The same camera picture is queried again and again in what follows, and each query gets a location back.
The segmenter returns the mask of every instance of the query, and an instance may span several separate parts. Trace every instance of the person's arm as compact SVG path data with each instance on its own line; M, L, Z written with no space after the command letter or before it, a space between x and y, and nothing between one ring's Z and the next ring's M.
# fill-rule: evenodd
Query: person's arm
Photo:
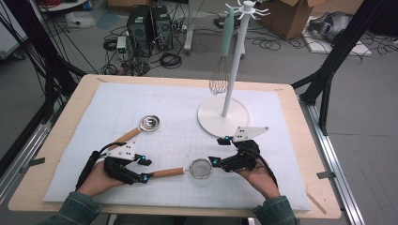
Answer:
M258 163L252 171L237 172L266 199L263 205L253 209L262 225L297 225L292 207L286 196L282 196L267 170Z
M123 185L123 182L109 177L103 168L103 161L99 162L94 166L82 186L68 195L58 213L44 219L39 225L91 224L102 209L99 204L93 202L91 197L120 185Z

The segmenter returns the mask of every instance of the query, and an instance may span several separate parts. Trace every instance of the wooden handle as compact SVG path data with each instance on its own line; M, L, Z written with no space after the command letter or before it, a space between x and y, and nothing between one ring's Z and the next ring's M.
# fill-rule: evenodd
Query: wooden handle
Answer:
M119 139L117 139L115 141L115 143L125 143L126 141L132 139L133 137L137 136L139 133L141 133L141 129L139 128L135 128L134 130L130 131L129 133L123 135L122 137L120 137ZM110 147L108 147L109 150L112 150L114 148L116 148L117 145L112 145Z
M175 168L163 171L152 172L153 176L151 178L161 178L167 176L175 176L184 174L184 168Z

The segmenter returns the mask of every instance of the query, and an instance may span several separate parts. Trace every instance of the whisk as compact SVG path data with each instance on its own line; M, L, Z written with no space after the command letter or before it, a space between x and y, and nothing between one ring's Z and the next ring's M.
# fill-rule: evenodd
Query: whisk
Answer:
M222 32L222 56L219 63L213 70L209 82L209 88L213 96L226 92L228 88L228 73L226 58L229 52L229 45L231 43L232 33L234 32L234 10L230 7L228 14L224 21Z

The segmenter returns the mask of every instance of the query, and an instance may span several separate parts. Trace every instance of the wooden table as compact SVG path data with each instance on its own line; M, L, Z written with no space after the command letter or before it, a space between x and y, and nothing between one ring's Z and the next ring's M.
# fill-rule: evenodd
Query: wooden table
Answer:
M208 87L208 81L206 80L105 75L84 76L69 100L68 105L58 118L46 142L38 152L37 158L45 158L45 163L29 169L8 204L10 210L58 211L61 203L44 202L42 199L53 179L58 160L71 140L100 83ZM321 173L325 169L293 88L288 84L236 82L235 89L272 91L278 95L312 208L311 211L297 211L295 212L296 216L298 218L339 218L341 210L329 180L319 179L316 176L317 173ZM248 209L182 208L115 204L104 205L102 213L253 217L253 213Z

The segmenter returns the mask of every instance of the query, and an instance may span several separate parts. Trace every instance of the box flap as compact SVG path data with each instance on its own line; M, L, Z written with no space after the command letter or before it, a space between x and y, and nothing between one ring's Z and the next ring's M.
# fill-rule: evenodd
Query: box flap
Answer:
M299 0L281 0L281 2L286 3L289 6L294 6Z
M325 3L325 0L307 0L308 3L308 7L314 7L314 6L318 6L318 5L322 5Z

